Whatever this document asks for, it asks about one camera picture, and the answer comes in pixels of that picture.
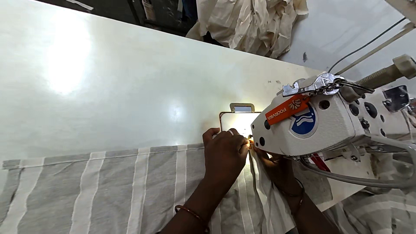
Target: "work table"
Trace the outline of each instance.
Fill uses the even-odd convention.
[[[321,73],[33,0],[0,17],[1,160],[198,143],[230,103]],[[330,183],[321,209],[362,188]]]

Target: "hand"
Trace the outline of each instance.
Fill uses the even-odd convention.
[[[269,158],[266,151],[261,150],[253,145],[254,151],[262,162],[265,171],[270,180],[277,186],[279,190],[286,193],[298,194],[300,186],[293,175],[292,161],[286,159],[281,154],[268,153],[272,157]]]
[[[239,135],[237,130],[220,132],[219,128],[210,128],[202,135],[205,146],[205,180],[222,185],[228,191],[245,165],[249,141]]]

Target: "grey and white striped cloth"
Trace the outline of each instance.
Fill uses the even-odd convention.
[[[378,153],[374,167],[381,179],[406,179],[413,173],[408,155]],[[416,187],[366,187],[326,214],[345,234],[416,234]]]
[[[281,234],[294,227],[252,155],[215,210],[214,234]],[[8,160],[3,169],[0,233],[154,234],[193,193],[205,162],[203,144],[191,144]]]

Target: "hole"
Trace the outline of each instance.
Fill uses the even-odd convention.
[[[321,109],[321,110],[326,110],[326,109],[328,109],[329,108],[329,101],[327,101],[327,100],[323,100],[323,101],[320,101],[319,102],[319,108]]]
[[[267,130],[269,130],[269,129],[270,129],[270,124],[269,124],[269,122],[267,122],[267,119],[266,119],[266,121],[264,121],[264,127],[265,127]]]
[[[369,128],[370,128],[370,124],[368,123],[368,121],[367,121],[367,120],[362,119],[362,120],[360,120],[360,123],[361,123],[361,126],[362,126],[364,129],[369,129]]]
[[[351,111],[351,113],[355,116],[357,116],[360,113],[360,110],[358,109],[358,107],[356,107],[354,104],[350,104],[349,105],[349,110]]]
[[[364,102],[364,106],[368,114],[375,119],[377,117],[377,108],[369,102]]]
[[[264,142],[264,138],[263,138],[263,137],[260,137],[260,145],[261,145],[261,146],[264,146],[264,144],[265,144],[265,142]]]

